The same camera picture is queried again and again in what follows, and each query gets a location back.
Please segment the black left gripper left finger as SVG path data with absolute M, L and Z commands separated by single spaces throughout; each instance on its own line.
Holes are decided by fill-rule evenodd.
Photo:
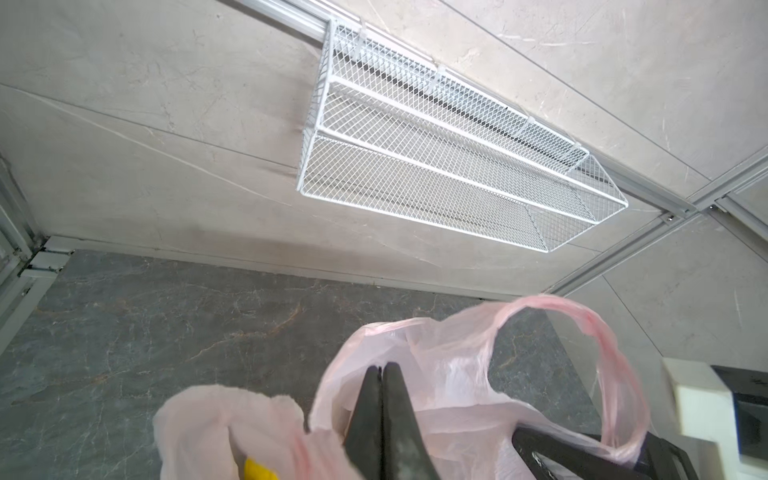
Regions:
M 363 479 L 383 478 L 383 398 L 381 369 L 364 375 L 344 439 L 345 453 Z

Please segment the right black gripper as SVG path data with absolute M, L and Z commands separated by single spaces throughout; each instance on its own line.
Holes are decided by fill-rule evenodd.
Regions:
M 511 443 L 535 479 L 559 479 L 546 460 L 576 479 L 698 480 L 699 476 L 681 448 L 652 433 L 645 437 L 635 470 L 580 450 L 528 427 L 518 427 Z

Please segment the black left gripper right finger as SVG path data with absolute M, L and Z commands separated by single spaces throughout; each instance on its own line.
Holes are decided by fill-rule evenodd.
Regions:
M 383 478 L 438 479 L 398 364 L 390 362 L 384 367 L 382 389 Z

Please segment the yellow fake banana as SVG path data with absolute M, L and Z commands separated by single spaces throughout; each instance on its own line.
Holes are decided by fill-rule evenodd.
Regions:
M 244 463 L 245 480 L 278 480 L 279 477 L 271 469 L 247 458 Z

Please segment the pink printed plastic bag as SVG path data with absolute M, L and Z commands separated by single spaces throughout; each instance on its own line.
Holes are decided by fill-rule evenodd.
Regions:
M 548 420 L 533 406 L 496 391 L 488 370 L 503 325 L 527 309 L 570 317 L 599 350 L 601 437 L 593 440 Z M 650 426 L 640 382 L 611 328 L 569 299 L 538 295 L 489 302 L 449 318 L 366 324 L 325 370 L 312 408 L 290 397 L 222 385 L 190 387 L 153 419 L 164 479 L 237 479 L 247 458 L 280 479 L 358 479 L 342 445 L 365 371 L 389 362 L 402 370 L 424 446 L 443 479 L 522 479 L 511 438 L 530 426 L 602 459 L 633 466 Z

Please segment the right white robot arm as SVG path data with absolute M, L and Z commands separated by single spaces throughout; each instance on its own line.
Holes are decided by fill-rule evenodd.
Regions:
M 698 442 L 699 466 L 671 442 L 647 434 L 629 468 L 527 427 L 512 445 L 535 479 L 765 479 L 767 374 L 665 358 L 680 433 Z

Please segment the aluminium frame rail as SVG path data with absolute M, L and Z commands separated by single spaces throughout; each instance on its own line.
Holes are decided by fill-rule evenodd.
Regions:
M 327 1 L 237 1 L 235 6 L 309 43 L 323 40 L 333 20 L 354 26 L 364 23 L 360 16 Z M 702 216 L 713 218 L 762 260 L 767 259 L 767 221 L 737 195 L 767 177 L 766 147 L 702 187 L 689 200 L 616 160 L 603 154 L 598 158 L 620 190 L 660 209 L 661 214 L 556 282 L 547 289 L 549 293 L 566 295 L 578 290 Z

